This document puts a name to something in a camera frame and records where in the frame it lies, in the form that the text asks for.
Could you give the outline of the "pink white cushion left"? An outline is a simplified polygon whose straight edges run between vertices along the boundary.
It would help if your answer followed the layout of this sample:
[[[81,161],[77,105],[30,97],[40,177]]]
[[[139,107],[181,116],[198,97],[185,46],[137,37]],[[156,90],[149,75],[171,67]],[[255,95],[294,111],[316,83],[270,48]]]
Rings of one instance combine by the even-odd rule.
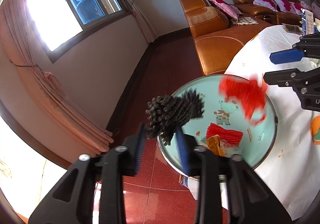
[[[277,4],[273,0],[254,0],[254,5],[266,7],[274,12],[277,12]]]

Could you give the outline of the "pink white cushion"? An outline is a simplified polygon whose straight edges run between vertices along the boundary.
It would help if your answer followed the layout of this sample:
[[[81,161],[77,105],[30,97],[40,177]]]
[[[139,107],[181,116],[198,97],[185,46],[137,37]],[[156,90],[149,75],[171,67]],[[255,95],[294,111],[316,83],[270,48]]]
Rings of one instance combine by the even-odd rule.
[[[277,12],[277,4],[273,0],[254,0],[254,5],[266,7],[274,12]]]
[[[308,10],[308,11],[312,11],[312,8],[306,4],[305,2],[301,1],[301,2],[290,2],[294,12],[297,15],[302,15],[302,9]]]
[[[273,1],[277,4],[281,12],[296,14],[289,0],[273,0]]]

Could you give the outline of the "red foam fruit net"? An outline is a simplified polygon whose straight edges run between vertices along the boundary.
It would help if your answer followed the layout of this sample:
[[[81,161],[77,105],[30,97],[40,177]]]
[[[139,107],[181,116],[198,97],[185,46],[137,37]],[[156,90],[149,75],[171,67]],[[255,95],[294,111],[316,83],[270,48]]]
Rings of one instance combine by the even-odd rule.
[[[225,140],[231,145],[238,146],[244,134],[237,130],[224,129],[217,124],[210,123],[206,131],[206,139],[209,139],[215,135],[219,136],[219,140]]]

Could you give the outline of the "pink white cushion middle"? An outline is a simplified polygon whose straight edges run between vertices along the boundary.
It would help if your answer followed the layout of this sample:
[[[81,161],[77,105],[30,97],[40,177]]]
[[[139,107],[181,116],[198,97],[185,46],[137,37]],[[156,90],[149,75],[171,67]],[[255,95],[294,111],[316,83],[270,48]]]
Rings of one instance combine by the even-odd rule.
[[[273,0],[273,1],[277,4],[281,12],[296,14],[289,0]]]

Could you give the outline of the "black corrugated foam sleeve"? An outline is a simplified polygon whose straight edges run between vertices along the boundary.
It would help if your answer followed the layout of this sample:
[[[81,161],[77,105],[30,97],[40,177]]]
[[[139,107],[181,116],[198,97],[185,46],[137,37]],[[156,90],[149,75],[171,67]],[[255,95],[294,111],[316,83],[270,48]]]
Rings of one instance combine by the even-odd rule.
[[[202,118],[204,100],[193,89],[184,91],[181,96],[157,96],[148,102],[145,111],[149,121],[149,136],[159,137],[164,145],[171,145],[176,126],[184,126],[191,119]]]

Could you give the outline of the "beige snack wrapper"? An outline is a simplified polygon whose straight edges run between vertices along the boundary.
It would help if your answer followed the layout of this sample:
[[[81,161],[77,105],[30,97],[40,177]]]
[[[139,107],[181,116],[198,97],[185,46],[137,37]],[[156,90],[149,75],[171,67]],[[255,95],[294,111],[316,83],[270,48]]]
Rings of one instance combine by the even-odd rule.
[[[219,139],[219,135],[214,135],[211,136],[210,138],[206,139],[206,145],[207,148],[214,154],[217,156],[222,156],[224,157],[224,153],[222,148],[220,147],[220,139]]]

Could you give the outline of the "white plastic bag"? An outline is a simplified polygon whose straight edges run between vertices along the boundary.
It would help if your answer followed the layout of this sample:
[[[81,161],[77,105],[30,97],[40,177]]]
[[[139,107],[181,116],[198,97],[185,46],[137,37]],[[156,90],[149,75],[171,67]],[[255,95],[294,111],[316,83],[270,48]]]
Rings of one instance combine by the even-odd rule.
[[[241,148],[228,143],[226,140],[220,140],[220,147],[225,157],[231,157],[235,154],[241,154]]]

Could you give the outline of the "red plastic bag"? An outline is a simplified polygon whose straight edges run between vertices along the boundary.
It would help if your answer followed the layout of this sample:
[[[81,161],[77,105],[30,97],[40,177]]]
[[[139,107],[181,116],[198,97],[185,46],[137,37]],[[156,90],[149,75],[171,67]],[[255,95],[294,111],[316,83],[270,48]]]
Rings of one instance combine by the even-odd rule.
[[[235,98],[240,102],[245,119],[256,126],[266,118],[266,92],[268,85],[257,76],[249,80],[236,80],[232,76],[223,76],[219,83],[219,94],[226,98]]]

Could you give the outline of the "white tall milk carton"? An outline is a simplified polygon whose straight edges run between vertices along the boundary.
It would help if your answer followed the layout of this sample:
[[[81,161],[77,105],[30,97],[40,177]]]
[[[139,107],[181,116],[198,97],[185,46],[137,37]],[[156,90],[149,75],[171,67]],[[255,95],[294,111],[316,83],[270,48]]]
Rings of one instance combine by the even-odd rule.
[[[314,21],[313,13],[307,9],[301,9],[302,11],[302,36],[314,33]]]

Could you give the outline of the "pink curtain left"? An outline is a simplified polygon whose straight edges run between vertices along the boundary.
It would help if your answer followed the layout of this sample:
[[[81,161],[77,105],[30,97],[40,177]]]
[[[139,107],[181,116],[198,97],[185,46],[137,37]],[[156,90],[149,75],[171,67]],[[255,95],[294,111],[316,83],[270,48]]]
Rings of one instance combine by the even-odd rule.
[[[82,145],[96,154],[109,151],[112,133],[93,123],[65,94],[59,80],[33,58],[39,41],[31,35],[26,0],[3,0],[1,46],[37,105]]]

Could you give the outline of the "pink floral pillow on chaise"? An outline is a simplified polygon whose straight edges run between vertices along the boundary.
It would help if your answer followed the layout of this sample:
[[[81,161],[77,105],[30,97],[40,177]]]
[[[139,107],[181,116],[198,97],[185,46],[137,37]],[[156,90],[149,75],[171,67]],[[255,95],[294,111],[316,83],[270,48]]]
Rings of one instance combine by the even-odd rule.
[[[223,0],[207,0],[213,7],[219,9],[228,17],[238,20],[242,12],[235,6],[226,3]]]

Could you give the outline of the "white orange-print tablecloth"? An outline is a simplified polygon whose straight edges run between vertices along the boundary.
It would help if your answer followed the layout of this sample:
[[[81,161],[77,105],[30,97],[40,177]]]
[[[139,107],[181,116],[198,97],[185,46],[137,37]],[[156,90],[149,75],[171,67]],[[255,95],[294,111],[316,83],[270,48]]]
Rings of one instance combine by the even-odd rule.
[[[266,72],[294,69],[308,71],[312,62],[275,65],[270,54],[286,50],[299,41],[299,35],[288,33],[283,26],[263,29],[233,58],[227,74],[259,78]],[[319,191],[319,139],[312,123],[319,125],[319,113],[303,110],[290,87],[269,86],[267,92],[278,117],[275,144],[255,172],[269,186],[292,219],[301,217]]]

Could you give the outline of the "checkered mat on sofa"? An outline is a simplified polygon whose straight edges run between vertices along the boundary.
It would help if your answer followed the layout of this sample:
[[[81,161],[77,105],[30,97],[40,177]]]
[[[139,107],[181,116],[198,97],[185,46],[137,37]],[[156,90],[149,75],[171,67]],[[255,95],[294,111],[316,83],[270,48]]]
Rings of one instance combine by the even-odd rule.
[[[259,24],[259,22],[252,17],[239,17],[238,19],[232,19],[231,23],[238,26]]]

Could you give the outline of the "window with brown frame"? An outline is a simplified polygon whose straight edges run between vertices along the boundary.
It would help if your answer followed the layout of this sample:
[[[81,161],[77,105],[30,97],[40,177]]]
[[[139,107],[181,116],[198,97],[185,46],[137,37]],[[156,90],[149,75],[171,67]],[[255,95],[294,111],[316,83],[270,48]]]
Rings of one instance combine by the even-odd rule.
[[[126,17],[125,0],[26,0],[36,36],[54,63],[75,45]]]

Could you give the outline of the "pink white cushion right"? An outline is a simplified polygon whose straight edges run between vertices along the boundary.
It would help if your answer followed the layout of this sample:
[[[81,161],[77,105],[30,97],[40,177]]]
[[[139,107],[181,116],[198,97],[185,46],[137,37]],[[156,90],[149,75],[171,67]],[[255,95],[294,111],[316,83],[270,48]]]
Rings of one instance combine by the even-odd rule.
[[[308,10],[308,11],[312,11],[312,8],[306,4],[305,2],[301,1],[301,2],[290,2],[294,12],[297,15],[302,15],[302,9]]]

